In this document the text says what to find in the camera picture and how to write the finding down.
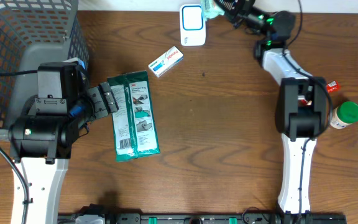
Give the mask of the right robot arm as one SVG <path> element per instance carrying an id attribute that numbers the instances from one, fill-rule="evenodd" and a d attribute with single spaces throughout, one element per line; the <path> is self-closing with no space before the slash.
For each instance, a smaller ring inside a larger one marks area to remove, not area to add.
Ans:
<path id="1" fill-rule="evenodd" d="M 288 11 L 264 12 L 247 0 L 216 0 L 234 27 L 245 24 L 262 35 L 254 58 L 279 85 L 275 127 L 281 134 L 284 160 L 278 214 L 263 215 L 267 223 L 312 223 L 309 186 L 317 138 L 328 128 L 333 103 L 326 80 L 304 71 L 291 57 L 289 46 L 296 17 Z"/>

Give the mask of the green lid jar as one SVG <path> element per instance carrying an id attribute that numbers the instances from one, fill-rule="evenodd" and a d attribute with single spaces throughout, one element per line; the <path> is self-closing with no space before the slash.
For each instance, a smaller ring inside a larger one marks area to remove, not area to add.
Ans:
<path id="1" fill-rule="evenodd" d="M 336 129 L 343 129 L 357 121 L 358 104 L 353 101 L 347 101 L 334 109 L 330 125 Z"/>

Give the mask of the white green box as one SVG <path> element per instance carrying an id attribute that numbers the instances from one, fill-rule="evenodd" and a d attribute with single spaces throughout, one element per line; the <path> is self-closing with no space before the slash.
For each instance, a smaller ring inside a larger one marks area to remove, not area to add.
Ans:
<path id="1" fill-rule="evenodd" d="M 177 63 L 181 62 L 183 58 L 184 54 L 176 46 L 173 46 L 150 63 L 148 68 L 156 77 L 160 77 Z"/>

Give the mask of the large green box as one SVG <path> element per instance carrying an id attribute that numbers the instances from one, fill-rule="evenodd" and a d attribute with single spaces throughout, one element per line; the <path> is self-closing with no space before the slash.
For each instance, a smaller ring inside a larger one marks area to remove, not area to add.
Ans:
<path id="1" fill-rule="evenodd" d="M 118 162 L 160 154 L 146 71 L 108 78 L 118 111 L 112 114 Z"/>

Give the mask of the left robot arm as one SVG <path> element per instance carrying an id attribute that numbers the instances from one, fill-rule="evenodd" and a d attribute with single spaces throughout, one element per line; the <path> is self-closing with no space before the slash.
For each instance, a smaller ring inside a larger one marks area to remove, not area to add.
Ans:
<path id="1" fill-rule="evenodd" d="M 71 148 L 88 124 L 118 111 L 108 83 L 89 86 L 77 59 L 43 63 L 32 109 L 11 125 L 13 158 L 12 223 L 56 223 Z"/>

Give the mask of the teal snack packet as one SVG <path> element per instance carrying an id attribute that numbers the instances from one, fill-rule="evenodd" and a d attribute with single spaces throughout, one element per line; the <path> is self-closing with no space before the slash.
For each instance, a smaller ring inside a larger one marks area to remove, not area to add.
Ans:
<path id="1" fill-rule="evenodd" d="M 223 16 L 224 11 L 213 0 L 201 0 L 202 15 L 204 20 Z"/>

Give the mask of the red stick sachet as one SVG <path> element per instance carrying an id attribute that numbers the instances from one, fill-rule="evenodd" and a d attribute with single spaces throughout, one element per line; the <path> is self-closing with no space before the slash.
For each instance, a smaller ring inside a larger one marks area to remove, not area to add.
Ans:
<path id="1" fill-rule="evenodd" d="M 326 85 L 326 90 L 328 93 L 334 93 L 336 91 L 339 91 L 340 89 L 341 89 L 341 86 L 336 80 L 334 80 Z M 312 101 L 311 100 L 300 100 L 300 103 L 302 105 L 309 106 L 312 104 Z"/>

